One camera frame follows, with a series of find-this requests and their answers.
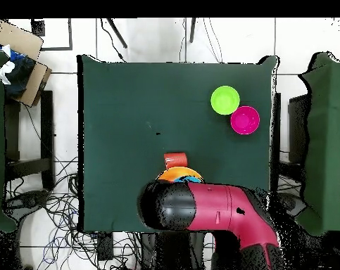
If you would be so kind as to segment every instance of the pink bowl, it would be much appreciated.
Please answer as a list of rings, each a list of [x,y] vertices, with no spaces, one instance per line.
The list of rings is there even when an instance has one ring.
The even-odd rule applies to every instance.
[[[247,105],[237,108],[231,115],[231,126],[238,134],[252,134],[259,124],[257,110]]]

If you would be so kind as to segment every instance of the floor tile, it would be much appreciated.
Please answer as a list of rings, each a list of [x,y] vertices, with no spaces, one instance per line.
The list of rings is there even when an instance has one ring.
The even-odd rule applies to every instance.
[[[55,221],[59,224],[60,217],[56,216]],[[52,241],[53,237],[63,237],[64,235],[65,232],[61,230],[56,233],[56,227],[46,210],[40,209],[28,215],[25,219],[20,235],[20,245],[46,246]]]
[[[123,59],[128,62],[134,62],[129,58],[129,48],[133,47],[134,41],[128,38],[127,34],[127,22],[129,20],[125,18],[116,18],[113,19],[115,26],[117,27],[119,33],[125,40],[128,45],[127,49],[123,48],[123,45],[120,43],[120,40],[117,38],[116,34],[112,30],[111,26],[108,24],[107,19],[102,19],[103,29],[101,26],[101,19],[97,19],[97,58],[100,61],[106,62],[121,62],[122,60],[118,57],[117,52],[112,46],[112,41],[108,33],[112,36],[113,45],[116,47],[118,52],[123,56]]]
[[[69,193],[68,188],[70,174],[76,174],[78,172],[78,162],[55,162],[55,193]]]
[[[303,73],[314,53],[326,51],[340,59],[340,18],[276,19],[278,73]]]
[[[56,160],[72,160],[78,156],[77,75],[51,75],[45,90],[53,91]]]
[[[19,117],[18,150],[20,159],[41,158],[41,102],[31,108],[21,104]]]
[[[73,252],[70,248],[59,248],[53,251],[41,247],[21,247],[20,254],[24,266],[33,266],[34,270],[97,270],[97,268],[88,260],[84,252]],[[101,270],[110,270],[111,265],[119,266],[122,259],[122,249],[115,249],[117,259],[111,261],[100,261]],[[128,256],[132,251],[128,248],[124,250],[124,261],[129,269],[134,270],[135,258]],[[96,264],[95,254],[88,253],[90,260]]]
[[[289,112],[290,98],[307,94],[305,84],[296,75],[277,76],[276,91],[281,93],[281,128],[280,128],[280,150],[289,151]]]
[[[210,21],[196,20],[194,42],[187,47],[189,62],[216,63],[209,38],[219,60],[221,48],[224,63],[257,63],[264,56],[274,55],[274,18],[211,18]],[[188,18],[188,39],[190,27],[191,18]]]
[[[72,22],[68,18],[45,18],[42,48],[65,48],[70,46],[70,30],[68,23]]]
[[[203,262],[205,263],[206,270],[211,270],[211,258],[212,258],[212,248],[203,249]]]
[[[28,191],[41,191],[42,189],[41,174],[28,175],[23,177],[23,181],[22,179],[15,179],[7,183],[7,198],[9,198],[9,192],[11,192],[12,195],[18,195],[19,193],[26,193]]]
[[[123,48],[106,20],[103,20],[103,27],[110,32],[116,49],[128,62],[184,62],[183,18],[115,19],[114,23],[128,49]],[[211,24],[216,37],[209,19],[205,19],[205,24],[206,27],[203,18],[197,18],[194,42],[190,43],[191,18],[187,18],[187,62],[216,63],[213,51],[220,59],[216,37],[220,42],[225,63],[257,63],[262,57],[274,54],[274,18],[212,18]],[[108,62],[120,61],[112,47],[111,38],[102,30],[99,19],[97,28],[98,59]]]
[[[96,56],[96,19],[73,18],[72,51],[41,51],[38,61],[47,65],[52,72],[77,72],[76,55]]]

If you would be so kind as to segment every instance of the black cable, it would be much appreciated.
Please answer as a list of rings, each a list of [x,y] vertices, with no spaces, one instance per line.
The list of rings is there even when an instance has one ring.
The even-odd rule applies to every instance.
[[[117,52],[117,54],[118,54],[118,57],[120,57],[120,59],[123,61],[123,62],[127,62],[127,61],[125,61],[125,59],[123,59],[123,56],[121,55],[121,53],[116,49],[116,47],[115,47],[115,45],[113,44],[113,38],[112,38],[112,36],[111,36],[111,34],[110,34],[110,32],[109,31],[107,31],[105,28],[103,28],[103,21],[102,21],[102,19],[100,18],[99,19],[100,21],[101,21],[101,27],[102,27],[102,30],[103,31],[106,31],[107,32],[107,34],[110,36],[110,38],[111,38],[111,42],[112,42],[112,47],[115,49],[115,51]]]
[[[34,125],[34,122],[33,122],[33,120],[32,120],[32,116],[31,116],[30,111],[28,110],[28,108],[27,108],[26,105],[23,105],[23,106],[26,108],[26,110],[27,110],[27,112],[28,112],[28,115],[30,116],[31,123],[32,123],[32,126],[33,126],[33,128],[34,128],[34,131],[36,132],[36,134],[37,134],[37,136],[38,136],[38,139],[41,141],[43,147],[45,147],[45,148],[50,152],[50,154],[52,154],[53,157],[56,158],[58,162],[60,162],[61,166],[64,168],[63,163],[62,163],[62,162],[54,155],[54,153],[52,152],[52,150],[49,149],[49,148],[46,146],[46,144],[44,144],[44,142],[42,141],[41,137],[39,136],[39,134],[38,134],[38,132],[37,132],[37,130],[36,130],[36,126]]]
[[[215,38],[216,38],[216,40],[218,41],[218,37],[216,36],[216,33],[215,33],[215,31],[213,30],[213,27],[212,27],[211,19],[208,18],[208,20],[210,21],[210,26],[211,26],[213,35],[215,35]],[[223,59],[222,59],[222,50],[221,50],[221,45],[220,45],[220,42],[219,42],[219,41],[218,41],[218,47],[220,48],[221,62],[223,63]]]
[[[193,246],[193,245],[192,245],[192,243],[191,243],[191,239],[190,239],[190,246],[191,246],[192,254],[194,255],[194,258],[195,258],[195,262],[196,262],[197,270],[201,270],[201,267],[200,267],[199,261],[197,260],[197,256],[196,256],[196,253],[195,253],[194,246]]]
[[[208,37],[208,41],[210,42],[210,45],[211,45],[211,48],[212,48],[213,55],[215,55],[215,50],[213,49],[213,46],[212,46],[212,43],[211,43],[210,36],[208,35],[208,32],[207,32],[207,27],[206,27],[205,18],[203,18],[203,24],[205,25],[206,34],[207,34],[207,37]],[[218,57],[217,57],[216,55],[215,55],[215,59],[216,59],[217,62],[220,63],[220,61],[218,60]]]
[[[186,28],[184,27],[184,20],[183,20],[183,22],[182,22],[182,26],[183,26],[184,30],[186,30]],[[182,38],[181,47],[180,47],[180,52],[179,52],[179,59],[180,59],[180,62],[181,62],[181,50],[182,50],[182,45],[183,45],[183,43],[184,43],[184,38],[185,38],[185,36]]]
[[[76,158],[77,156],[73,158],[70,162],[68,162],[67,165],[55,177],[61,175],[61,173],[65,170],[65,168],[68,167]]]

